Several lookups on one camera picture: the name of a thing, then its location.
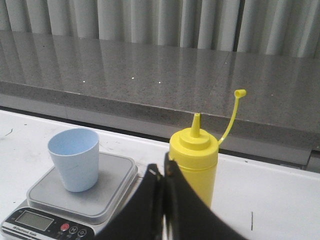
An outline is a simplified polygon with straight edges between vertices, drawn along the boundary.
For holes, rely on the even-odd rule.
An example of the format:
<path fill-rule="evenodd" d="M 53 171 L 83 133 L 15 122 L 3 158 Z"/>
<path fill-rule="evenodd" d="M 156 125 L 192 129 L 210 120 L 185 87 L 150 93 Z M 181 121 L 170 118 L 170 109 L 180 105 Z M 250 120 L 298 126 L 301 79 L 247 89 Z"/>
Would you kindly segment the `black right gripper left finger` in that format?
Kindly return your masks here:
<path fill-rule="evenodd" d="M 164 177 L 156 164 L 147 166 L 124 208 L 94 238 L 96 240 L 161 240 L 164 217 Z"/>

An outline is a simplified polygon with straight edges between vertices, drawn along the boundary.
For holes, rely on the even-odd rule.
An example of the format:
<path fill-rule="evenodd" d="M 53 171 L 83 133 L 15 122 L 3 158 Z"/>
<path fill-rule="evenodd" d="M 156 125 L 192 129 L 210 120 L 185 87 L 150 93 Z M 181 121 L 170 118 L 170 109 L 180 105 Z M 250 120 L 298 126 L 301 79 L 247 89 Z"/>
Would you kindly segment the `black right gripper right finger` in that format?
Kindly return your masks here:
<path fill-rule="evenodd" d="M 170 240 L 244 240 L 198 197 L 178 164 L 164 156 L 164 213 Z"/>

